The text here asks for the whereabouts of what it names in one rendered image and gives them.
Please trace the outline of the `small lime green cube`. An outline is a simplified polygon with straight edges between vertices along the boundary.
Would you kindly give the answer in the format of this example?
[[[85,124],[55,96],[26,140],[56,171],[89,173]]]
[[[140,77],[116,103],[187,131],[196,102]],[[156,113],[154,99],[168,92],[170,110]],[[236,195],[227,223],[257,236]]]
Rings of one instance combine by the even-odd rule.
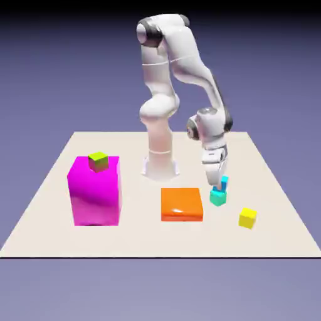
[[[93,172],[101,172],[108,169],[108,155],[104,152],[94,152],[88,155],[88,165]]]

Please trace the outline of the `small yellow cube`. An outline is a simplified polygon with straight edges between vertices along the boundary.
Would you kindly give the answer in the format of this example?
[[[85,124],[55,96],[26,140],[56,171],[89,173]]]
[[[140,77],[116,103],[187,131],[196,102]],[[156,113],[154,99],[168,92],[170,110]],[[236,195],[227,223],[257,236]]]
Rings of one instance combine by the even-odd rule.
[[[249,208],[243,208],[239,214],[239,225],[252,229],[256,221],[257,211]]]

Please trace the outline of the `large orange box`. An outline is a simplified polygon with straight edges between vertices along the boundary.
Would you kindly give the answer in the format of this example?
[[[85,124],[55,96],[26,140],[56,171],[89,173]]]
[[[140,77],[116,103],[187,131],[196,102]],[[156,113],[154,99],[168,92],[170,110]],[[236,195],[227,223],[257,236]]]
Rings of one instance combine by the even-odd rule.
[[[199,188],[162,188],[161,221],[203,221],[203,204]]]

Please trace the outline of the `small cyan cube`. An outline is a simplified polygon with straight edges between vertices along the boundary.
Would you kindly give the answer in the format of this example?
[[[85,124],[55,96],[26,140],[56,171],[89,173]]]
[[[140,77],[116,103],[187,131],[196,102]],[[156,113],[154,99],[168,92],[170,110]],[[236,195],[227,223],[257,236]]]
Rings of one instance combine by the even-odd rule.
[[[225,189],[217,189],[214,186],[210,192],[210,202],[215,206],[221,206],[226,203],[227,192]]]

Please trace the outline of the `large magenta box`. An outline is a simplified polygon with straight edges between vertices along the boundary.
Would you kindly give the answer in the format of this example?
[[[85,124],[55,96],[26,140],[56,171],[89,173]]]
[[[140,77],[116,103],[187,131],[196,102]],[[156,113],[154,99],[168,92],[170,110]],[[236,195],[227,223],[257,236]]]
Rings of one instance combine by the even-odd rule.
[[[91,170],[87,156],[76,157],[67,175],[74,225],[117,226],[122,209],[120,157],[108,169]]]

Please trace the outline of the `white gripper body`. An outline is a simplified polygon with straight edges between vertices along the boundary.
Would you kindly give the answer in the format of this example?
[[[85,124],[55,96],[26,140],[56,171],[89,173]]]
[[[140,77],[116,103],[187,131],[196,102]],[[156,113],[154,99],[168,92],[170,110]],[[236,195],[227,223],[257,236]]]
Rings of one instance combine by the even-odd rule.
[[[228,160],[225,159],[218,163],[203,164],[209,185],[221,185],[221,179],[225,173],[227,161]]]

